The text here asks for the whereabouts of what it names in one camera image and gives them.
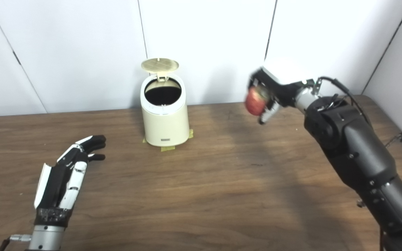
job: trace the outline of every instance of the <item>table surface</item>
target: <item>table surface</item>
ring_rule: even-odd
[[[399,129],[358,97],[383,142]],[[378,250],[378,226],[338,178],[293,108],[268,124],[242,103],[189,106],[194,138],[142,143],[140,109],[0,117],[0,242],[32,233],[43,162],[104,134],[62,250]],[[389,148],[402,176],[402,144]],[[24,250],[11,243],[7,251]]]

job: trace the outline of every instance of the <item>robotic hand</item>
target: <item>robotic hand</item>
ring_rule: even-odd
[[[247,110],[265,124],[282,107],[299,109],[305,115],[305,129],[341,180],[358,193],[359,204],[366,206],[380,225],[381,244],[387,251],[402,251],[402,180],[392,155],[353,95],[337,79],[293,81],[295,75],[292,65],[283,61],[258,69],[250,78]],[[319,93],[323,80],[341,89],[356,108],[337,94],[323,97]]]
[[[43,165],[34,206],[37,211],[32,235],[12,235],[9,241],[30,242],[28,250],[60,250],[64,231],[80,192],[88,162],[104,160],[103,154],[92,151],[106,146],[103,135],[89,136],[72,144],[57,159],[54,167]]]

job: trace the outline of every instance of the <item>open lid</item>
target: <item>open lid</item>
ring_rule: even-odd
[[[148,59],[142,62],[142,69],[149,73],[158,75],[158,81],[164,82],[168,79],[167,73],[172,73],[178,69],[179,64],[172,59]]]

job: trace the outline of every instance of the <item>screw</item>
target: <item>screw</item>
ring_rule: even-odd
[[[357,201],[356,201],[356,205],[357,205],[359,208],[365,207],[365,203],[364,203],[362,200],[357,200]]]

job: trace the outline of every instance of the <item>apple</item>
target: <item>apple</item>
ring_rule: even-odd
[[[268,90],[264,86],[257,85],[249,89],[244,105],[250,114],[260,116],[268,101]]]

